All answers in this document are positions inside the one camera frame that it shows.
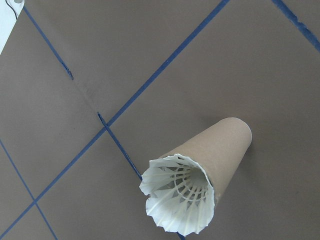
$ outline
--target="shuttlecock tube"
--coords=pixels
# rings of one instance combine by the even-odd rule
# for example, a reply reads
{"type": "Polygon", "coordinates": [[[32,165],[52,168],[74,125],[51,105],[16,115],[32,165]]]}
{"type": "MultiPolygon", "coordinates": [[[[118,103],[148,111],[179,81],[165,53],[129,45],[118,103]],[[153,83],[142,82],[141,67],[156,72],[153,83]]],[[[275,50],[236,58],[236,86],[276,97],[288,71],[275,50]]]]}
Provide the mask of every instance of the shuttlecock tube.
{"type": "Polygon", "coordinates": [[[181,154],[199,163],[213,184],[215,202],[225,192],[252,141],[249,126],[228,117],[207,128],[165,156],[181,154]]]}
{"type": "Polygon", "coordinates": [[[212,220],[251,141],[248,125],[230,117],[151,160],[140,184],[150,195],[147,215],[167,232],[198,234],[212,220]]]}

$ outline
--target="blue tape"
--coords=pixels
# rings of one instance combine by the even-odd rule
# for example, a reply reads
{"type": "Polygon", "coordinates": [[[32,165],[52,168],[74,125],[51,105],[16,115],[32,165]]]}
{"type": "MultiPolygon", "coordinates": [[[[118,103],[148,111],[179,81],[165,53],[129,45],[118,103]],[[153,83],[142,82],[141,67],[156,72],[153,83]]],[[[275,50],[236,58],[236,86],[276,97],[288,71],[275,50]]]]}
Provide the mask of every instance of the blue tape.
{"type": "Polygon", "coordinates": [[[55,177],[55,179],[34,199],[34,201],[17,217],[16,220],[0,235],[0,240],[20,221],[20,219],[53,187],[53,185],[74,165],[77,160],[101,137],[106,131],[103,127],[90,142],[74,157],[74,159],[55,177]]]}
{"type": "Polygon", "coordinates": [[[320,52],[320,42],[317,37],[307,28],[305,24],[298,21],[298,17],[281,0],[272,2],[283,12],[283,14],[296,26],[306,39],[320,52]]]}
{"type": "Polygon", "coordinates": [[[179,236],[179,238],[181,239],[181,240],[186,240],[186,238],[184,237],[184,236],[182,236],[180,233],[176,233],[176,234],[178,234],[178,236],[179,236]]]}
{"type": "MultiPolygon", "coordinates": [[[[199,26],[178,46],[178,48],[164,61],[164,63],[151,75],[151,77],[137,90],[137,92],[119,109],[119,111],[110,119],[108,123],[102,118],[102,116],[98,113],[98,116],[104,125],[104,127],[91,139],[91,141],[75,156],[75,158],[58,174],[58,176],[39,194],[39,196],[34,199],[34,201],[18,216],[16,220],[0,235],[0,240],[20,221],[20,219],[35,205],[37,202],[54,186],[54,184],[74,165],[77,160],[98,140],[99,137],[105,132],[108,131],[116,145],[121,150],[122,154],[129,162],[133,170],[136,172],[140,180],[142,180],[141,174],[138,169],[135,167],[134,163],[129,158],[125,149],[121,146],[119,140],[116,138],[114,133],[111,131],[110,126],[120,117],[120,115],[147,89],[147,87],[166,69],[166,67],[182,52],[183,49],[187,47],[187,45],[205,28],[205,26],[221,11],[221,9],[229,2],[230,0],[222,0],[213,11],[199,24],[199,26]]],[[[62,64],[70,78],[73,80],[74,77],[61,59],[57,51],[54,49],[49,39],[46,37],[44,32],[40,29],[36,21],[33,19],[27,8],[24,6],[23,10],[28,15],[34,26],[37,28],[39,33],[42,35],[43,39],[49,45],[50,49],[62,64]]],[[[185,240],[185,237],[181,234],[177,233],[181,240],[185,240]]]]}
{"type": "Polygon", "coordinates": [[[41,30],[41,28],[39,27],[39,25],[37,24],[36,20],[31,16],[30,12],[28,11],[28,9],[26,8],[26,6],[23,7],[23,10],[25,11],[26,15],[29,17],[29,19],[31,20],[31,22],[34,24],[34,26],[36,27],[36,29],[38,30],[38,32],[41,34],[41,36],[43,37],[43,39],[45,40],[45,42],[48,44],[48,46],[50,47],[51,51],[53,52],[53,54],[55,55],[55,57],[58,59],[58,61],[62,64],[64,70],[66,71],[66,73],[69,75],[69,77],[71,78],[71,80],[74,79],[74,76],[72,75],[71,71],[69,70],[69,68],[67,67],[67,65],[65,64],[65,62],[62,60],[62,58],[60,57],[60,55],[58,54],[58,52],[55,50],[54,46],[51,44],[51,42],[49,41],[49,39],[47,38],[47,36],[45,35],[45,33],[41,30]]]}
{"type": "Polygon", "coordinates": [[[0,240],[22,219],[24,215],[36,204],[35,201],[30,203],[30,205],[14,220],[14,222],[0,235],[0,240]]]}
{"type": "Polygon", "coordinates": [[[107,132],[110,134],[110,136],[113,139],[113,141],[115,142],[115,144],[118,146],[118,148],[120,149],[120,151],[124,155],[125,159],[128,161],[128,163],[130,164],[132,169],[135,171],[137,176],[140,178],[140,180],[142,180],[142,176],[141,176],[140,172],[138,171],[138,169],[136,168],[135,164],[131,161],[131,159],[130,159],[129,155],[127,154],[126,150],[122,147],[122,145],[120,144],[119,140],[114,135],[114,133],[111,131],[110,127],[108,126],[108,124],[106,123],[106,121],[104,120],[104,118],[101,116],[101,114],[99,112],[98,112],[98,117],[99,117],[101,123],[103,124],[103,126],[105,127],[105,129],[107,130],[107,132]]]}
{"type": "MultiPolygon", "coordinates": [[[[3,148],[4,152],[5,152],[5,154],[7,155],[7,157],[8,157],[8,159],[9,159],[9,161],[11,162],[11,165],[13,166],[13,168],[14,168],[15,172],[18,174],[18,176],[19,176],[20,180],[22,181],[22,183],[23,183],[23,185],[24,185],[25,189],[28,191],[28,193],[29,193],[30,197],[31,197],[31,198],[32,198],[32,200],[34,201],[34,200],[35,200],[35,198],[34,198],[34,196],[32,195],[32,193],[31,193],[31,191],[30,191],[30,189],[29,189],[28,185],[26,184],[26,181],[24,180],[24,178],[23,178],[23,177],[22,177],[22,175],[20,174],[20,172],[19,172],[19,170],[18,170],[18,168],[17,168],[16,164],[15,164],[15,163],[14,163],[14,161],[12,160],[12,158],[11,158],[11,156],[10,156],[9,152],[7,151],[7,149],[6,149],[5,145],[3,144],[3,142],[2,142],[1,140],[0,140],[0,145],[2,146],[2,148],[3,148]]],[[[57,238],[57,236],[56,236],[56,234],[55,234],[54,230],[53,230],[53,229],[52,229],[52,227],[50,226],[50,224],[49,224],[49,222],[48,222],[48,220],[47,220],[47,218],[46,218],[45,214],[42,212],[42,210],[40,209],[40,207],[38,206],[38,204],[37,204],[37,203],[36,203],[35,205],[36,205],[36,207],[38,208],[38,210],[39,210],[39,212],[40,212],[40,214],[41,214],[41,216],[42,216],[43,220],[45,221],[45,223],[46,223],[47,227],[49,228],[50,232],[52,233],[52,235],[53,235],[54,239],[55,239],[55,240],[58,240],[58,238],[57,238]]]]}
{"type": "Polygon", "coordinates": [[[120,108],[108,121],[110,127],[124,111],[147,89],[147,87],[167,68],[167,66],[182,52],[183,49],[208,25],[208,23],[224,8],[229,0],[222,0],[210,14],[196,27],[196,29],[178,46],[178,48],[162,63],[162,65],[149,77],[149,79],[136,91],[136,93],[120,108]]]}

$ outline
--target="cardboard tube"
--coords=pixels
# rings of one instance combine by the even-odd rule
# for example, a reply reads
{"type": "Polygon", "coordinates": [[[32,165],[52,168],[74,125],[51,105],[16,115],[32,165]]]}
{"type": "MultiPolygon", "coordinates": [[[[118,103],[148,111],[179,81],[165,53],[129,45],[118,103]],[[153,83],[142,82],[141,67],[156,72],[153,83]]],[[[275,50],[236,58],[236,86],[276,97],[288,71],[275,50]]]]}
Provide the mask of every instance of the cardboard tube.
{"type": "Polygon", "coordinates": [[[167,154],[181,154],[198,162],[207,173],[217,204],[252,141],[249,126],[236,117],[222,119],[167,154]]]}

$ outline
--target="blue line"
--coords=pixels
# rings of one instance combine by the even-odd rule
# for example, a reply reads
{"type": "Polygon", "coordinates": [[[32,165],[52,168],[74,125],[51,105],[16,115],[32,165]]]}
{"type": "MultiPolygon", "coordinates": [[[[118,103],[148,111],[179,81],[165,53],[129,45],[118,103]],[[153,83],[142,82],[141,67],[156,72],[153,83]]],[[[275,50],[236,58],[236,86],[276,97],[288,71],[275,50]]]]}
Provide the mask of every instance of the blue line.
{"type": "Polygon", "coordinates": [[[53,185],[74,165],[77,160],[101,137],[106,131],[103,127],[90,142],[74,157],[74,159],[55,177],[55,179],[39,194],[39,196],[18,216],[16,220],[0,235],[0,240],[19,222],[19,220],[35,205],[52,187],[53,185]]]}
{"type": "Polygon", "coordinates": [[[35,199],[38,202],[52,187],[55,183],[74,165],[78,159],[101,137],[101,135],[106,131],[103,127],[91,140],[90,142],[72,159],[72,161],[52,180],[52,182],[39,194],[35,199]]]}
{"type": "Polygon", "coordinates": [[[186,238],[184,237],[184,236],[182,236],[180,233],[176,233],[176,234],[178,234],[178,236],[179,236],[179,238],[181,239],[181,240],[186,240],[186,238]]]}
{"type": "Polygon", "coordinates": [[[283,14],[296,26],[306,39],[320,52],[320,42],[317,37],[307,28],[307,26],[298,21],[298,17],[281,0],[272,0],[272,2],[283,12],[283,14]]]}
{"type": "Polygon", "coordinates": [[[41,30],[41,28],[39,27],[39,25],[37,24],[36,20],[31,16],[30,12],[28,11],[28,9],[26,8],[26,6],[23,6],[23,10],[25,11],[25,13],[27,14],[27,16],[29,17],[29,19],[31,20],[31,22],[34,24],[34,26],[36,27],[36,29],[39,31],[39,33],[41,34],[41,36],[43,37],[43,39],[45,40],[45,42],[48,44],[48,46],[50,47],[51,51],[53,52],[53,54],[55,55],[55,57],[58,59],[58,61],[62,64],[64,70],[66,71],[66,73],[69,75],[69,77],[71,78],[71,80],[74,79],[74,76],[72,75],[71,71],[69,70],[69,68],[67,67],[67,65],[65,64],[65,62],[62,60],[62,58],[60,57],[60,55],[58,54],[58,52],[55,50],[54,46],[51,44],[51,42],[49,41],[49,39],[47,38],[47,36],[45,35],[45,33],[41,30]]]}
{"type": "Polygon", "coordinates": [[[128,163],[130,164],[132,169],[135,171],[135,173],[138,175],[140,180],[142,180],[142,176],[141,176],[140,172],[138,171],[138,169],[136,168],[135,164],[131,161],[131,159],[130,159],[129,155],[127,154],[126,150],[122,147],[122,145],[120,144],[119,140],[114,135],[114,133],[111,131],[110,127],[108,126],[108,124],[106,123],[106,121],[104,120],[104,118],[101,116],[101,114],[99,112],[98,112],[98,117],[101,120],[104,128],[110,134],[110,136],[112,137],[113,141],[115,142],[115,144],[118,146],[118,148],[120,149],[120,151],[124,155],[125,159],[128,161],[128,163]]]}
{"type": "Polygon", "coordinates": [[[223,9],[229,0],[222,0],[210,14],[196,27],[196,29],[178,46],[178,48],[163,62],[163,64],[151,75],[151,77],[136,91],[136,93],[120,108],[110,119],[107,125],[110,127],[121,114],[146,90],[146,88],[167,68],[167,66],[182,52],[183,49],[201,32],[202,29],[223,9]]]}
{"type": "Polygon", "coordinates": [[[30,203],[30,205],[17,217],[16,220],[0,235],[0,240],[22,219],[24,215],[36,204],[36,202],[30,203]]]}
{"type": "MultiPolygon", "coordinates": [[[[32,200],[34,201],[34,200],[35,200],[35,198],[34,198],[34,196],[32,195],[32,193],[31,193],[31,191],[30,191],[30,189],[29,189],[28,185],[26,184],[26,181],[24,180],[24,178],[23,178],[23,177],[22,177],[22,175],[20,174],[20,172],[19,172],[19,170],[18,170],[17,166],[15,165],[15,163],[14,163],[14,161],[12,160],[12,158],[11,158],[11,156],[10,156],[9,152],[7,151],[7,149],[6,149],[5,145],[3,144],[3,142],[2,142],[1,140],[0,140],[0,145],[2,146],[2,148],[3,148],[4,152],[5,152],[5,154],[7,155],[8,159],[10,160],[10,162],[11,162],[11,164],[12,164],[12,166],[13,166],[13,168],[14,168],[15,172],[18,174],[18,176],[19,176],[20,180],[22,181],[22,183],[23,183],[24,187],[25,187],[25,188],[26,188],[26,190],[28,191],[28,193],[29,193],[29,195],[31,196],[32,200]]],[[[49,228],[50,232],[52,233],[52,235],[53,235],[54,239],[55,239],[55,240],[58,240],[58,238],[57,238],[57,236],[56,236],[56,234],[55,234],[54,230],[53,230],[53,229],[52,229],[52,227],[50,226],[50,224],[49,224],[49,222],[48,222],[48,220],[47,220],[46,216],[44,215],[44,213],[42,212],[42,210],[40,209],[40,207],[38,206],[38,204],[36,203],[35,205],[36,205],[36,207],[38,208],[38,210],[39,210],[39,212],[40,212],[40,214],[41,214],[41,216],[42,216],[43,220],[45,221],[46,225],[48,226],[48,228],[49,228]]]]}

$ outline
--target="grid line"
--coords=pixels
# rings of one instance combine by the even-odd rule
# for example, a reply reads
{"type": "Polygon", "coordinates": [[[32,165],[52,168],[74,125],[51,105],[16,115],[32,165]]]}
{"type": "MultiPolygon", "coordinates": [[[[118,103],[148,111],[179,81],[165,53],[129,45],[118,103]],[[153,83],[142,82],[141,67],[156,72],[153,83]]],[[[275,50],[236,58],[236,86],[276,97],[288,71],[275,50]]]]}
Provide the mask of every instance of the grid line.
{"type": "Polygon", "coordinates": [[[282,0],[272,0],[272,2],[282,11],[282,13],[296,26],[302,35],[315,47],[320,53],[320,42],[317,37],[307,28],[307,26],[298,20],[298,17],[287,7],[282,0]]]}
{"type": "MultiPolygon", "coordinates": [[[[12,225],[0,236],[0,239],[9,232],[9,230],[33,207],[37,202],[46,194],[46,192],[72,167],[73,164],[94,144],[94,142],[107,131],[118,148],[121,150],[124,157],[130,163],[131,167],[135,170],[136,174],[141,177],[139,171],[135,168],[134,163],[130,160],[129,155],[120,144],[119,140],[113,134],[110,126],[126,111],[126,109],[147,89],[147,87],[166,69],[166,67],[188,46],[188,44],[201,32],[201,30],[220,12],[220,10],[229,2],[229,0],[222,0],[214,10],[200,23],[200,25],[179,45],[179,47],[164,61],[164,63],[151,75],[151,77],[137,90],[137,92],[119,109],[119,111],[106,123],[103,118],[99,115],[100,120],[104,127],[93,137],[93,139],[78,153],[78,155],[58,174],[58,176],[41,192],[41,194],[33,200],[33,202],[20,214],[20,216],[12,223],[12,225]]],[[[316,36],[304,25],[298,21],[298,18],[294,13],[283,3],[282,0],[272,0],[272,2],[284,13],[284,15],[299,29],[299,31],[308,39],[308,41],[320,52],[320,42],[316,36]]],[[[52,47],[51,43],[45,37],[47,44],[52,47]]]]}
{"type": "Polygon", "coordinates": [[[28,11],[28,9],[26,8],[26,6],[23,6],[23,10],[26,13],[26,15],[29,17],[29,19],[31,20],[31,22],[33,23],[33,25],[35,26],[35,28],[38,30],[38,32],[41,34],[41,36],[43,37],[43,39],[45,40],[46,44],[48,44],[49,48],[51,49],[51,51],[53,52],[53,54],[55,55],[56,59],[58,59],[58,61],[61,63],[61,65],[63,66],[64,70],[66,71],[66,73],[69,75],[69,77],[71,78],[71,80],[74,79],[74,76],[72,75],[70,69],[67,67],[67,65],[65,64],[65,62],[62,60],[62,58],[60,57],[60,55],[58,54],[57,50],[54,48],[54,46],[51,44],[51,42],[49,41],[49,39],[47,38],[47,36],[45,35],[45,33],[41,30],[40,26],[38,25],[38,23],[36,22],[36,20],[32,17],[32,15],[30,14],[30,12],[28,11]]]}
{"type": "MultiPolygon", "coordinates": [[[[186,48],[186,46],[205,28],[205,26],[220,12],[220,10],[229,2],[230,0],[222,0],[212,12],[198,25],[198,27],[178,46],[178,48],[167,58],[167,60],[155,71],[154,74],[138,89],[138,91],[121,107],[121,109],[109,120],[107,125],[110,127],[124,111],[147,89],[147,87],[163,72],[163,70],[186,48]]],[[[28,10],[24,7],[24,11],[29,14],[28,10]]],[[[39,25],[32,18],[30,19],[38,29],[44,40],[47,42],[52,52],[57,56],[58,53],[54,50],[52,44],[40,29],[39,25]]],[[[20,221],[20,219],[56,184],[56,182],[77,162],[77,160],[98,140],[101,135],[107,131],[106,127],[103,127],[92,139],[91,141],[74,157],[74,159],[57,175],[56,178],[39,194],[39,196],[32,201],[32,203],[18,216],[18,218],[0,235],[0,240],[20,221]]],[[[180,239],[184,240],[184,236],[178,234],[180,239]]]]}
{"type": "Polygon", "coordinates": [[[125,110],[153,83],[153,81],[169,66],[170,63],[191,43],[191,41],[210,23],[210,21],[224,8],[230,0],[222,0],[209,15],[193,30],[193,32],[174,50],[174,52],[161,64],[161,66],[149,77],[149,79],[135,92],[132,97],[119,109],[108,121],[110,127],[125,110]]]}
{"type": "MultiPolygon", "coordinates": [[[[19,170],[18,170],[18,168],[17,168],[16,164],[14,163],[13,159],[11,158],[11,156],[10,156],[10,154],[9,154],[8,150],[6,149],[6,147],[5,147],[5,145],[3,144],[3,142],[1,141],[1,139],[0,139],[0,145],[2,146],[2,148],[3,148],[3,150],[4,150],[5,154],[6,154],[6,156],[8,157],[8,159],[9,159],[9,161],[10,161],[11,165],[13,166],[13,168],[14,168],[15,172],[18,174],[18,176],[19,176],[20,180],[22,181],[22,183],[23,183],[24,187],[26,188],[27,192],[29,193],[30,197],[31,197],[31,198],[32,198],[32,200],[34,201],[34,200],[35,200],[35,198],[34,198],[33,194],[31,193],[31,191],[30,191],[30,189],[29,189],[29,187],[28,187],[28,185],[27,185],[26,181],[24,180],[24,178],[23,178],[23,177],[22,177],[22,175],[20,174],[20,172],[19,172],[19,170]]],[[[57,236],[56,236],[56,234],[55,234],[54,230],[53,230],[53,229],[52,229],[52,227],[50,226],[50,224],[49,224],[49,222],[48,222],[48,220],[47,220],[47,218],[46,218],[45,214],[42,212],[42,210],[41,210],[41,208],[39,207],[38,203],[35,203],[35,205],[36,205],[36,208],[39,210],[39,212],[40,212],[40,214],[41,214],[41,216],[42,216],[42,218],[43,218],[43,220],[44,220],[45,224],[47,225],[47,227],[49,228],[49,230],[50,230],[51,234],[53,235],[54,239],[55,239],[55,240],[58,240],[58,238],[57,238],[57,236]]]]}

